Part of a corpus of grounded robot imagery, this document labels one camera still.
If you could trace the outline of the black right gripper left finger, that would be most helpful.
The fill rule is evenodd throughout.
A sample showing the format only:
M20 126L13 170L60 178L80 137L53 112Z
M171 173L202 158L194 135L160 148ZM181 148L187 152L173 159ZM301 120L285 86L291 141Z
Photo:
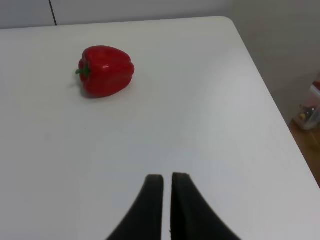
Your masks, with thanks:
M149 174L126 216L109 240L160 240L162 238L164 178Z

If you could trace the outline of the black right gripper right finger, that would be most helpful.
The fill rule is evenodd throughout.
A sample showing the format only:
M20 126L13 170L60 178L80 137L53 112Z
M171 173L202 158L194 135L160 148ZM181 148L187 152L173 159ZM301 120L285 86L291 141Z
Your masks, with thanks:
M174 172L171 185L172 240L238 240L211 209L190 175Z

